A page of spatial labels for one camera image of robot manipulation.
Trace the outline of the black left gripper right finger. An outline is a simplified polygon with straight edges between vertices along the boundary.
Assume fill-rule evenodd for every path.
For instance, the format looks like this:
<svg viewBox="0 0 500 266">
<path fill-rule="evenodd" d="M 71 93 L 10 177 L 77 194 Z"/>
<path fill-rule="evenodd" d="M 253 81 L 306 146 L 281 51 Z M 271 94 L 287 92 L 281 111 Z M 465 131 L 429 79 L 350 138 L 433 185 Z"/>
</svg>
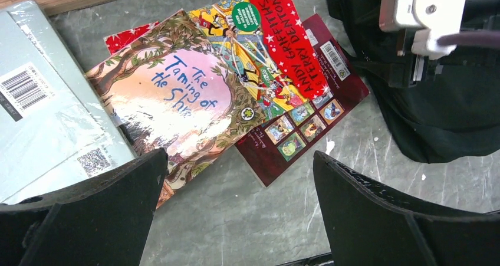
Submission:
<svg viewBox="0 0 500 266">
<path fill-rule="evenodd" d="M 320 151 L 313 174 L 335 265 L 499 264 L 498 211 L 425 201 Z"/>
</svg>

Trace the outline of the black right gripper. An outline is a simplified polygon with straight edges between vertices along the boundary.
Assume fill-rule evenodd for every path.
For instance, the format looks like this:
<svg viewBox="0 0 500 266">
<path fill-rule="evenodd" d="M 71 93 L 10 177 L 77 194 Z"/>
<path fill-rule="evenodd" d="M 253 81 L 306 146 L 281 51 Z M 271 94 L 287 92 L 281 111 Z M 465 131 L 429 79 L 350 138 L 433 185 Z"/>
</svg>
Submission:
<svg viewBox="0 0 500 266">
<path fill-rule="evenodd" d="M 499 0 L 466 0 L 459 33 L 438 39 L 440 45 L 455 44 L 456 49 L 437 60 L 412 53 L 415 33 L 415 29 L 381 30 L 373 55 L 355 66 L 395 88 L 413 87 L 453 68 L 461 74 L 499 70 Z"/>
</svg>

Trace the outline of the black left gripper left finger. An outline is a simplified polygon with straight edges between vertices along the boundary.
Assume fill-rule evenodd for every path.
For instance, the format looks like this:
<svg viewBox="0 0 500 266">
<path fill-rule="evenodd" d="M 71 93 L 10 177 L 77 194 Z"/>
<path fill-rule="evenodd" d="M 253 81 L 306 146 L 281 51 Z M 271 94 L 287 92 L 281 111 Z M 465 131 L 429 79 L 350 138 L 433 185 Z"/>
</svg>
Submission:
<svg viewBox="0 0 500 266">
<path fill-rule="evenodd" d="M 155 149 L 118 168 L 1 205 L 2 265 L 139 265 L 164 179 Z"/>
</svg>

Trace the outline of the black student backpack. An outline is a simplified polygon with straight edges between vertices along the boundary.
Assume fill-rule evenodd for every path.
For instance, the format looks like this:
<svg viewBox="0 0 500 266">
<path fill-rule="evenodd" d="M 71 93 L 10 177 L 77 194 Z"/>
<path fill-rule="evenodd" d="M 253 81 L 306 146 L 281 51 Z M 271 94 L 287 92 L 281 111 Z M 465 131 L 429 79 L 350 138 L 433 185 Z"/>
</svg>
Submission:
<svg viewBox="0 0 500 266">
<path fill-rule="evenodd" d="M 380 0 L 327 0 L 355 55 L 348 59 L 365 74 L 394 141 L 409 159 L 446 163 L 486 156 L 499 149 L 499 51 L 465 48 L 442 61 L 440 74 L 410 87 L 396 36 L 374 22 Z"/>
</svg>

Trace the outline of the dark red book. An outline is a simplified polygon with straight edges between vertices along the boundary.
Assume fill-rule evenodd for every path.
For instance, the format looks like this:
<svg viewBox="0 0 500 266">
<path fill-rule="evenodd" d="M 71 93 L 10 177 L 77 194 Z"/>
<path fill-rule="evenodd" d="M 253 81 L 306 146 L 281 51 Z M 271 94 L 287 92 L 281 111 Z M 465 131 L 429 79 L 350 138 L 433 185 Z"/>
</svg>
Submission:
<svg viewBox="0 0 500 266">
<path fill-rule="evenodd" d="M 323 19 L 303 25 L 330 88 L 280 117 L 252 129 L 235 147 L 267 187 L 369 94 Z"/>
</svg>

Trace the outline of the red snack packet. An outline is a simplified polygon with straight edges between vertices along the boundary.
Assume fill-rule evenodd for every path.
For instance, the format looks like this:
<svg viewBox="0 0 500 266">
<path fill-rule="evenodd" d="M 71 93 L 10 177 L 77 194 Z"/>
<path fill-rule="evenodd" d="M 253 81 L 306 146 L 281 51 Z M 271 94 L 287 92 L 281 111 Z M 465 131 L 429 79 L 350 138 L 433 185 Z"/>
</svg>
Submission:
<svg viewBox="0 0 500 266">
<path fill-rule="evenodd" d="M 250 90 L 265 121 L 328 92 L 292 0 L 224 0 L 185 12 Z M 129 43 L 160 22 L 130 30 Z M 107 43 L 111 55 L 129 44 L 116 35 Z"/>
</svg>

